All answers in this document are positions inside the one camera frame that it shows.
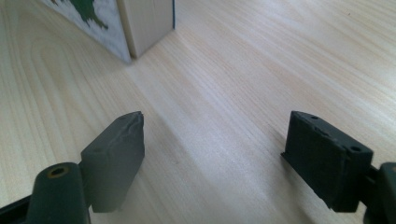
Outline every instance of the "green print on box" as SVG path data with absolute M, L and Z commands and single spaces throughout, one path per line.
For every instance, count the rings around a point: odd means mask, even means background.
M 53 4 L 57 5 L 56 0 L 50 0 Z M 94 0 L 70 0 L 70 3 L 74 6 L 78 14 L 81 16 L 82 20 L 88 24 L 88 20 L 93 20 L 98 26 L 108 29 L 107 25 L 105 25 L 95 13 L 95 9 L 93 8 Z

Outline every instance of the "green graphic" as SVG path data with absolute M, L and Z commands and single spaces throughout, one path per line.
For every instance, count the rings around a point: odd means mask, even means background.
M 53 4 L 57 5 L 56 0 L 50 0 Z M 88 24 L 88 20 L 93 20 L 98 26 L 107 29 L 107 25 L 105 25 L 99 18 L 96 16 L 95 9 L 93 8 L 94 0 L 69 0 L 70 3 L 74 6 L 78 14 L 81 16 L 82 20 Z

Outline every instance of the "wooden table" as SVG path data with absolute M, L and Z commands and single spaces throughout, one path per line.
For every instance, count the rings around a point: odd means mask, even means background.
M 177 29 L 125 64 L 37 1 L 0 0 L 0 206 L 141 110 L 146 158 L 93 224 L 361 223 L 280 153 L 300 110 L 396 161 L 395 71 L 395 1 L 177 0 Z

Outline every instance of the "table surface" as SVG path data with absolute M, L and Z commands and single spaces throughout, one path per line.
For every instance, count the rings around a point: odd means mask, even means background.
M 396 2 L 176 3 L 176 30 L 125 64 L 37 1 L 0 0 L 0 206 L 141 110 L 123 212 L 92 223 L 361 223 L 280 153 L 299 110 L 396 161 Z

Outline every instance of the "light wood surface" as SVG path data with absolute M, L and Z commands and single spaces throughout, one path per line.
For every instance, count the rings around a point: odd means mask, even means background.
M 36 1 L 0 0 L 0 206 L 116 117 L 145 114 L 123 212 L 92 223 L 361 223 L 281 159 L 291 110 L 396 161 L 396 2 L 177 0 L 177 29 L 124 64 Z

